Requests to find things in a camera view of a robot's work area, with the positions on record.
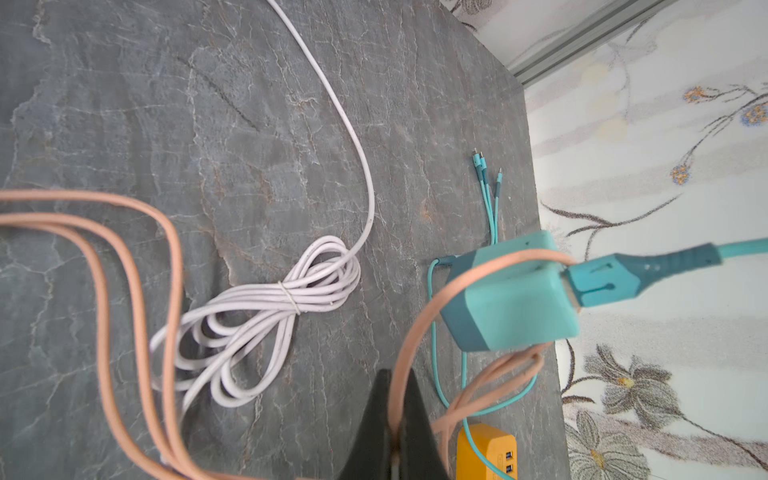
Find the marble tabletop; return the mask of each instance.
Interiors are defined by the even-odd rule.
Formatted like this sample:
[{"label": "marble tabletop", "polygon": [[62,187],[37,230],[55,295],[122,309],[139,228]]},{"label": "marble tabletop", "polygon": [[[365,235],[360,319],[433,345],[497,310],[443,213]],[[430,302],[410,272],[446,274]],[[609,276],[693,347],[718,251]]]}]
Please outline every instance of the marble tabletop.
[{"label": "marble tabletop", "polygon": [[[165,212],[184,244],[185,307],[231,285],[283,278],[318,236],[354,243],[366,212],[351,140],[288,31],[262,0],[0,2],[0,180],[106,190]],[[501,238],[538,229],[520,84],[436,0],[283,0],[360,136],[376,187],[362,282],[332,313],[302,315],[275,383],[223,409],[208,394],[184,437],[203,466],[285,479],[335,478],[377,369],[394,363],[425,304],[429,261],[489,241],[475,172],[503,167]],[[131,211],[51,208],[120,233],[164,318],[167,244]],[[111,282],[112,369],[124,421],[156,455],[137,401],[127,287]],[[438,272],[436,283],[445,278]],[[98,400],[94,297],[80,253],[44,233],[0,231],[0,480],[147,478],[117,447]],[[439,330],[442,381],[458,350]],[[253,385],[268,352],[237,375]],[[470,357],[477,372],[488,361]],[[426,343],[415,371],[430,416]],[[515,435],[520,478],[566,479],[554,351],[533,391],[485,420]]]}]

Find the yellow flower center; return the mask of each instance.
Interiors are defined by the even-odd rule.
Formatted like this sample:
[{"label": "yellow flower center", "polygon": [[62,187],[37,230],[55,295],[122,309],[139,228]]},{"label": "yellow flower center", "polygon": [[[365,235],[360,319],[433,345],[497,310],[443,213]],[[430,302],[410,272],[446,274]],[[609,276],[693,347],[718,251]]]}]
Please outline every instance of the yellow flower center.
[{"label": "yellow flower center", "polygon": [[605,457],[595,450],[590,450],[589,453],[592,455],[594,462],[600,467],[600,470],[605,470]]},{"label": "yellow flower center", "polygon": [[621,377],[619,380],[616,380],[616,381],[619,382],[619,385],[623,385],[628,389],[631,389],[632,387],[634,387],[634,380],[627,378],[625,376]]}]

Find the yellow usb charger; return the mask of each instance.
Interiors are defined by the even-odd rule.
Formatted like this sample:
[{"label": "yellow usb charger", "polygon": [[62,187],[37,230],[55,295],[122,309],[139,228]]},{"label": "yellow usb charger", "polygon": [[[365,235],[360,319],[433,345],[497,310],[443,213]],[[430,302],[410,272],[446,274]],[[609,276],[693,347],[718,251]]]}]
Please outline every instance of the yellow usb charger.
[{"label": "yellow usb charger", "polygon": [[[469,432],[480,453],[499,470],[517,480],[518,441],[515,437],[485,423],[470,425]],[[472,451],[464,429],[458,434],[456,480],[501,480]]]}]

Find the white cable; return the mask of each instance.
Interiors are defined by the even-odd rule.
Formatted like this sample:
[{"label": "white cable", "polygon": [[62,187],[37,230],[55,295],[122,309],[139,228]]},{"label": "white cable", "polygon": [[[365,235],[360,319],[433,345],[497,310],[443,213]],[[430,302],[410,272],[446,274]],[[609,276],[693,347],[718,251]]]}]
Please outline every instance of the white cable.
[{"label": "white cable", "polygon": [[[346,302],[349,294],[357,287],[360,281],[360,263],[355,255],[368,239],[373,225],[375,212],[373,181],[360,140],[336,97],[336,93],[328,83],[328,79],[302,40],[301,35],[296,31],[293,23],[274,0],[266,1],[288,27],[291,35],[301,47],[306,59],[314,68],[323,83],[323,87],[331,97],[333,106],[339,112],[346,130],[355,144],[362,165],[362,172],[366,178],[368,217],[360,238],[352,245],[352,248],[347,250],[344,242],[338,237],[319,238],[306,249],[282,282],[234,286],[222,292],[206,305],[191,310],[181,317],[181,327],[176,340],[176,367],[190,372],[199,372],[192,379],[175,382],[177,391],[186,392],[182,402],[182,416],[208,383],[210,383],[210,392],[214,400],[222,406],[241,406],[261,394],[277,377],[285,362],[296,315],[302,312],[335,310]],[[339,256],[313,264],[321,253],[337,253]],[[240,326],[224,326],[218,322],[217,314],[234,310],[249,310],[258,313]],[[203,329],[204,323],[214,333],[213,336],[209,336]],[[249,389],[238,386],[232,377],[232,367],[256,348],[275,326],[277,327],[277,335],[272,356],[261,380]],[[181,337],[190,330],[192,330],[192,337],[200,346],[222,350],[202,359],[184,358],[179,351],[179,342]],[[152,354],[165,340],[165,332],[166,327],[163,327],[152,336],[150,340],[150,352]],[[161,389],[159,379],[153,377],[152,386],[155,389]]]}]

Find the flower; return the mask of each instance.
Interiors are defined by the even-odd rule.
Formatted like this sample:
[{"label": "flower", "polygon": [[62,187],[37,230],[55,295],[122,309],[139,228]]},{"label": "flower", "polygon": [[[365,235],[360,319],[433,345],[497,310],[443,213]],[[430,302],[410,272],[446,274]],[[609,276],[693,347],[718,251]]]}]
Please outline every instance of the flower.
[{"label": "flower", "polygon": [[458,0],[458,2],[462,4],[467,15],[477,15],[481,10],[490,7],[493,0]]},{"label": "flower", "polygon": [[606,413],[634,409],[640,423],[654,429],[683,417],[677,394],[667,385],[672,374],[658,365],[642,363],[632,357],[629,369],[619,365],[611,348],[598,345],[598,354],[584,360],[584,369],[607,383],[603,394]]},{"label": "flower", "polygon": [[706,97],[707,93],[702,87],[698,86],[689,89],[683,94],[683,99],[689,104],[697,104],[700,101],[703,101]]},{"label": "flower", "polygon": [[584,410],[576,414],[578,431],[565,424],[573,480],[646,480],[648,460],[624,433],[601,435]]},{"label": "flower", "polygon": [[741,114],[741,123],[747,127],[756,127],[768,122],[768,112],[766,104],[755,105]]},{"label": "flower", "polygon": [[678,185],[685,184],[690,180],[690,167],[686,164],[679,164],[670,172],[672,181]]}]

